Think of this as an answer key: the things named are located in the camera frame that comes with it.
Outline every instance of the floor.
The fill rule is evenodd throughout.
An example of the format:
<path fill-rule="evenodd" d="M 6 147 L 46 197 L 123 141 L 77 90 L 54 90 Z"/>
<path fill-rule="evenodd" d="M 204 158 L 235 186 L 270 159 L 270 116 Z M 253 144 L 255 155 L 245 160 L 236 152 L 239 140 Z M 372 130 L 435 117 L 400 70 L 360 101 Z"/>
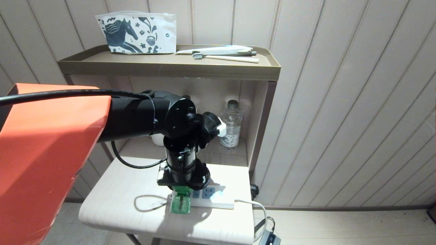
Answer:
<path fill-rule="evenodd" d="M 80 204 L 65 203 L 41 245 L 132 245 L 123 233 L 89 228 L 77 218 Z M 274 234 L 282 245 L 434 245 L 436 224 L 425 210 L 409 211 L 275 211 L 268 215 L 276 221 Z M 263 213 L 254 210 L 256 223 Z M 152 237 L 140 236 L 143 245 Z M 193 245 L 162 239 L 160 245 Z"/>

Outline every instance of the power strip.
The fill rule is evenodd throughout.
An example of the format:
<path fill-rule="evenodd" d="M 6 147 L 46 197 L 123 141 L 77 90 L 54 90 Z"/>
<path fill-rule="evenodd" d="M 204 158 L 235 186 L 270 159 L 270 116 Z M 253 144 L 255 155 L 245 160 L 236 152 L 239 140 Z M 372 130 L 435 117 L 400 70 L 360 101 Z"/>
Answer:
<path fill-rule="evenodd" d="M 175 191 L 168 197 L 168 202 L 175 195 Z M 226 186 L 222 185 L 208 185 L 203 190 L 192 191 L 189 194 L 191 198 L 192 207 L 209 207 L 209 208 L 235 208 L 235 198 L 231 195 L 229 190 L 226 190 Z"/>

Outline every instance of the wooden tabletop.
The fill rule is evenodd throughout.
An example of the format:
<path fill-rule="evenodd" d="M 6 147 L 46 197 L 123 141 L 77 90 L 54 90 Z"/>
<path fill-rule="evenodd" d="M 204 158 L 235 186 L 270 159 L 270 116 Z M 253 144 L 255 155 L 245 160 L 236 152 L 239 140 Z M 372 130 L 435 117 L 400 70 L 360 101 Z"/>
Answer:
<path fill-rule="evenodd" d="M 125 157 L 135 165 L 155 159 Z M 248 167 L 208 164 L 214 183 L 250 200 Z M 129 168 L 115 159 L 85 199 L 79 219 L 90 227 L 205 244 L 252 244 L 251 204 L 235 203 L 233 210 L 191 207 L 190 214 L 172 214 L 166 198 L 171 190 L 156 184 L 158 166 Z"/>

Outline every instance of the horse print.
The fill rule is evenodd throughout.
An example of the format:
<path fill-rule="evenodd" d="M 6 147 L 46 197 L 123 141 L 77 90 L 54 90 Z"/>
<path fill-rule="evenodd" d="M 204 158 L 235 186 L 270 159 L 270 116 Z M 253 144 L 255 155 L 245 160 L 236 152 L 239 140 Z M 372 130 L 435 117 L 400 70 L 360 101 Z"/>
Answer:
<path fill-rule="evenodd" d="M 123 21 L 117 20 L 114 23 L 107 24 L 103 32 L 105 33 L 109 46 L 121 47 L 132 53 L 142 53 L 138 47 L 126 42 L 126 33 L 131 35 L 135 40 L 138 40 L 138 36 L 132 29 L 130 21 L 127 22 L 126 19 L 124 19 Z"/>

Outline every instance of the beige wall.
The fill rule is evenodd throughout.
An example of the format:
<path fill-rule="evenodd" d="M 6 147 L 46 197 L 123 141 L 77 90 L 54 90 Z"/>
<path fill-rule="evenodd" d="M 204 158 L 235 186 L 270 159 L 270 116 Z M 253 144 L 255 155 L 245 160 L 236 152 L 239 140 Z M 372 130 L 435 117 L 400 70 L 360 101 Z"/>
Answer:
<path fill-rule="evenodd" d="M 272 51 L 282 72 L 254 177 L 262 203 L 434 202 L 434 0 L 5 0 L 0 93 L 65 84 L 55 61 L 104 44 L 94 15 L 118 10 L 176 14 L 179 44 Z M 98 83 L 132 89 L 123 77 Z M 71 196 L 109 163 L 98 146 Z"/>

